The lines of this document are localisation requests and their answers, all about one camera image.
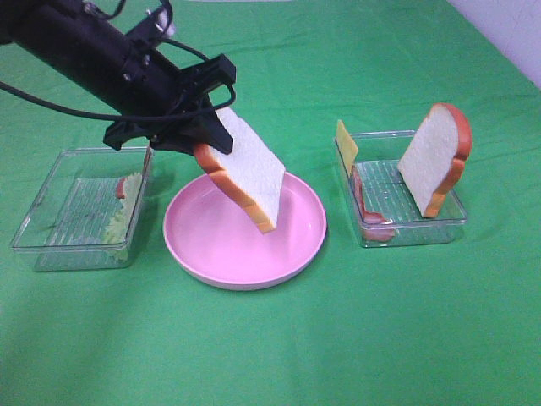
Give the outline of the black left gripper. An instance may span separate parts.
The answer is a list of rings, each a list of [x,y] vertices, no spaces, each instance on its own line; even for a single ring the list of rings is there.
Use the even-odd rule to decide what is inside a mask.
[[[182,69],[173,81],[165,109],[111,124],[103,142],[116,151],[127,141],[145,137],[158,151],[193,154],[199,144],[232,152],[233,139],[216,112],[234,102],[236,66],[223,54]]]

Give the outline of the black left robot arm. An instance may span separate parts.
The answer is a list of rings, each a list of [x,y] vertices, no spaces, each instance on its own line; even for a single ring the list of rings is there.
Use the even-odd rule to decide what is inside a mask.
[[[236,67],[172,39],[172,5],[161,2],[122,33],[92,1],[3,1],[1,43],[14,43],[116,110],[99,114],[43,101],[2,84],[26,101],[82,118],[110,122],[103,141],[119,151],[145,137],[155,150],[193,154],[198,144],[229,154],[233,138],[218,110],[236,99]]]

